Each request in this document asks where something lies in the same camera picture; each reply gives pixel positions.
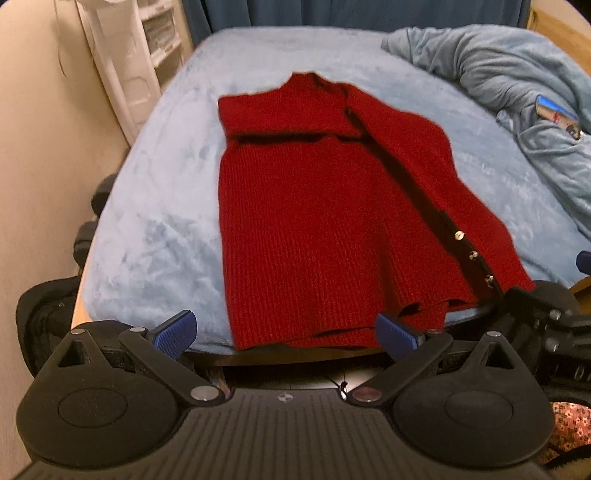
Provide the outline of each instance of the black plastic base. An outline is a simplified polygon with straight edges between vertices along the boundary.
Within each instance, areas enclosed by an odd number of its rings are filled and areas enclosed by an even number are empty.
[[[75,471],[37,462],[19,480],[421,479],[549,480],[537,465],[462,470],[402,441],[385,414],[354,407],[337,390],[237,390],[216,407],[193,408],[178,432],[126,465]]]

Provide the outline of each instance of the dark blue curtain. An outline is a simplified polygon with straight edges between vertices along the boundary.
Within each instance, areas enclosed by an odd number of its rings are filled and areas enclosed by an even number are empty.
[[[523,27],[530,0],[183,0],[193,42],[229,27],[319,25],[394,31],[402,27]]]

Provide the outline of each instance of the bed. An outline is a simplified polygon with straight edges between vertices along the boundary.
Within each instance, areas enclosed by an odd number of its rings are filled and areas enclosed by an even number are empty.
[[[205,40],[119,173],[86,264],[73,325],[117,318],[153,327],[188,308],[199,320],[195,351],[236,353],[221,263],[217,175],[225,138],[217,99],[279,87],[292,72],[353,83],[441,125],[460,178],[506,224],[528,274],[567,287],[581,281],[575,258],[591,242],[524,157],[514,133],[457,84],[385,51],[383,40],[379,32],[310,27],[236,28]],[[483,141],[474,142],[475,136]],[[334,349],[324,354],[348,355]]]

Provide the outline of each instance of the red sweater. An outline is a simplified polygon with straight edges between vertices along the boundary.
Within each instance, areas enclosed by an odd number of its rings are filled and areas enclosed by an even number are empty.
[[[220,98],[219,113],[237,348],[376,346],[381,311],[441,328],[450,309],[533,288],[507,229],[458,179],[433,122],[313,73]]]

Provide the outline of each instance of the white plastic drawer unit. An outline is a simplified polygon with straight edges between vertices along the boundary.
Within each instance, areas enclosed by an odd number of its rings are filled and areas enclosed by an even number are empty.
[[[79,0],[78,9],[100,78],[132,145],[182,65],[173,0]]]

